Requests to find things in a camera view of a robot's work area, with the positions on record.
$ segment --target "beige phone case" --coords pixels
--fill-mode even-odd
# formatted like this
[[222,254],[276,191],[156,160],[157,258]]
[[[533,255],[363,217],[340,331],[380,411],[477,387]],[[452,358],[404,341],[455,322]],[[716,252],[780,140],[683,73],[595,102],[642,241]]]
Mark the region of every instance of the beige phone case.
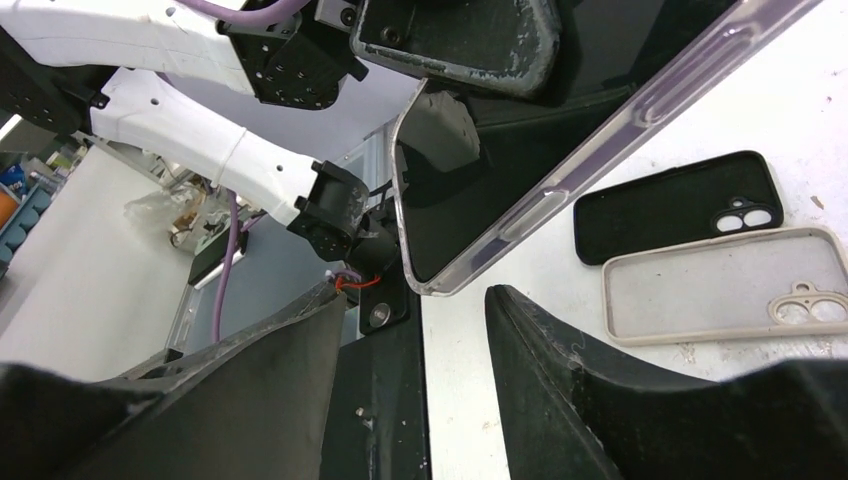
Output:
[[604,321],[624,346],[848,332],[848,268],[827,229],[743,233],[609,260]]

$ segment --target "phone side button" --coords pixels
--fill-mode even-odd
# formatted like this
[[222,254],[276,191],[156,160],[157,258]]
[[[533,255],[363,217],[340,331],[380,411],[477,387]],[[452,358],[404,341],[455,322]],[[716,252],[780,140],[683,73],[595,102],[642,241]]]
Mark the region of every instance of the phone side button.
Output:
[[522,240],[568,199],[568,192],[548,192],[524,214],[501,228],[500,237],[508,242]]

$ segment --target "smartphone screen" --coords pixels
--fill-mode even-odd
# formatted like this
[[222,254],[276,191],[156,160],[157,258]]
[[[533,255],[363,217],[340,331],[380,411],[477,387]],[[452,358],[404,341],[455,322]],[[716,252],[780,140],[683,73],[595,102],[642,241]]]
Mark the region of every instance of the smartphone screen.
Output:
[[735,0],[560,0],[558,59],[533,100],[430,82],[395,145],[410,266],[447,267]]

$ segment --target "white tabletop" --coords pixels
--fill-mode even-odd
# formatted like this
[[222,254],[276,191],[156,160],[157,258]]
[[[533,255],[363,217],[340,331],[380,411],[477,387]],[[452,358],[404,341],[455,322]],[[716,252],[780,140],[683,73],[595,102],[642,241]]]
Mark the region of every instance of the white tabletop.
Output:
[[[848,243],[848,0],[827,0],[599,182],[595,189],[738,150],[765,156],[785,226],[824,225]],[[812,199],[816,197],[821,207]],[[433,477],[509,478],[483,297],[510,284],[610,343],[600,269],[574,253],[566,209],[451,298],[423,300]],[[720,380],[790,357],[848,357],[848,335],[623,348]]]

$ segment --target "white wall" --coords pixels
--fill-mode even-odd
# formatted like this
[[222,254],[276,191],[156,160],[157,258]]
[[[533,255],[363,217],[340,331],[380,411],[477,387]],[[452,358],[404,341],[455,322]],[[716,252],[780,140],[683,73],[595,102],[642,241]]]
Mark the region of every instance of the white wall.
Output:
[[191,258],[123,216],[156,189],[91,150],[0,281],[0,361],[96,381],[164,348]]
[[385,68],[370,69],[363,82],[345,81],[338,101],[320,111],[263,105],[251,96],[193,78],[169,78],[184,94],[266,140],[320,160],[335,160],[400,114],[418,80]]

